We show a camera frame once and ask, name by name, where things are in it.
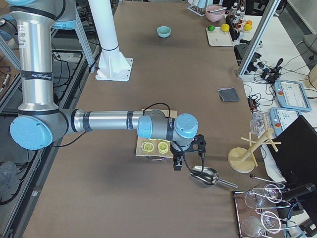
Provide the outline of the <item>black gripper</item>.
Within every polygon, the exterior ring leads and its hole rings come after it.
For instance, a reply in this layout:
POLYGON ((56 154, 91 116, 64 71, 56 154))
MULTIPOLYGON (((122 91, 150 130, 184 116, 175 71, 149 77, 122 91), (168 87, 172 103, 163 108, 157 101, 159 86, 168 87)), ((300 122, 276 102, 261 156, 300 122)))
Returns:
POLYGON ((171 141, 170 151, 173 154, 173 169, 175 171, 180 171, 182 169, 182 160, 184 156, 182 149, 179 148, 178 144, 175 141, 171 141))

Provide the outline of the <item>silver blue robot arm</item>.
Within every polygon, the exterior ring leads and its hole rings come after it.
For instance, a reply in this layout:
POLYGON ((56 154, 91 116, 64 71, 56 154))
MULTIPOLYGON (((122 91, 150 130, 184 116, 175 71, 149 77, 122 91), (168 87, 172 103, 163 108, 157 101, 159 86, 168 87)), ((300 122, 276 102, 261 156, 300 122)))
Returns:
POLYGON ((198 121, 191 114, 176 118, 160 110, 85 112, 63 110, 53 100, 51 29, 74 29, 73 0, 11 0, 17 22, 23 102, 10 125, 10 135, 21 147, 39 150, 65 135, 93 130, 136 130, 139 137, 170 142, 173 167, 180 170, 187 152, 205 153, 198 121))

